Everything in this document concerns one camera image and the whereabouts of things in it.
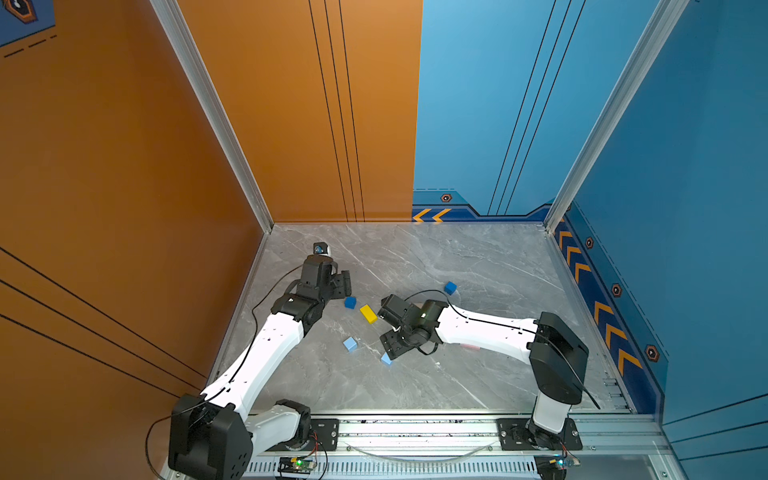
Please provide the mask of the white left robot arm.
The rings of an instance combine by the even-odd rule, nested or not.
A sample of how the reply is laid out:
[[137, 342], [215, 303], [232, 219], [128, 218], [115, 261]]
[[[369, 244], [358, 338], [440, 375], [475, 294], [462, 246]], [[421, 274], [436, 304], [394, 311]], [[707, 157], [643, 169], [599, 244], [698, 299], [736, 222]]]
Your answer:
[[185, 394], [174, 405], [168, 467], [194, 479], [239, 479], [253, 455], [309, 442], [311, 410], [301, 403], [280, 400], [258, 414], [252, 426], [246, 421], [267, 381], [321, 319], [328, 302], [351, 293], [349, 272], [339, 269], [326, 243], [315, 243], [300, 277], [275, 300], [235, 362], [200, 394]]

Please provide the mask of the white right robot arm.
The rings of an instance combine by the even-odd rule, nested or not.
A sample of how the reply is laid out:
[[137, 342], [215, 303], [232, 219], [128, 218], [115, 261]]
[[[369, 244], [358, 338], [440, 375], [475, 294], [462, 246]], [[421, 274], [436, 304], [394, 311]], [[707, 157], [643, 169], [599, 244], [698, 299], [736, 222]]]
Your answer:
[[581, 448], [573, 406], [587, 394], [589, 349], [556, 314], [505, 318], [471, 312], [448, 301], [427, 300], [417, 306], [397, 295], [382, 299], [378, 317], [392, 326], [380, 336], [389, 359], [416, 350], [433, 354], [444, 344], [463, 344], [504, 354], [529, 366], [537, 385], [533, 412], [524, 423], [502, 426], [505, 449]]

